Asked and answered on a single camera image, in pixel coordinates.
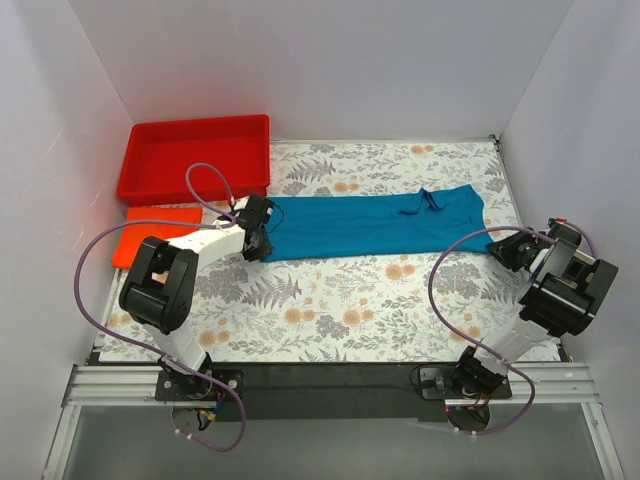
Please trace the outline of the teal t shirt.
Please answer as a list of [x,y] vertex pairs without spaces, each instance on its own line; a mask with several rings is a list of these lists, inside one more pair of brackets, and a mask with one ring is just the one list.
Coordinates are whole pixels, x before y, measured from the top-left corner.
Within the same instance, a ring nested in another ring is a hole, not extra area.
[[268,262],[442,252],[481,230],[470,185],[383,196],[275,197]]

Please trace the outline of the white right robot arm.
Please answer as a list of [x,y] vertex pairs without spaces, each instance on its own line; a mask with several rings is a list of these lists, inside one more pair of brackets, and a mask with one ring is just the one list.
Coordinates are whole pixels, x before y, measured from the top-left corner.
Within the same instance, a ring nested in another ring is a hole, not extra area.
[[507,364],[544,341],[581,334],[599,311],[618,267],[582,252],[587,235],[576,225],[551,218],[548,226],[546,240],[522,232],[488,245],[503,267],[524,270],[529,280],[517,317],[485,349],[463,351],[451,374],[460,395],[490,396],[505,382]]

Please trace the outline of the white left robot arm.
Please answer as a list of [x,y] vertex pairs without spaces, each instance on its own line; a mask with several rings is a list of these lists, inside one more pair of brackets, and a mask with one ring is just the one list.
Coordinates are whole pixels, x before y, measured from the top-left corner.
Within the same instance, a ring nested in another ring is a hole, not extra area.
[[193,233],[168,240],[150,236],[138,248],[119,306],[151,334],[171,384],[189,399],[209,399],[215,389],[210,357],[187,325],[196,277],[232,255],[267,258],[273,247],[266,224],[275,208],[272,200],[253,194]]

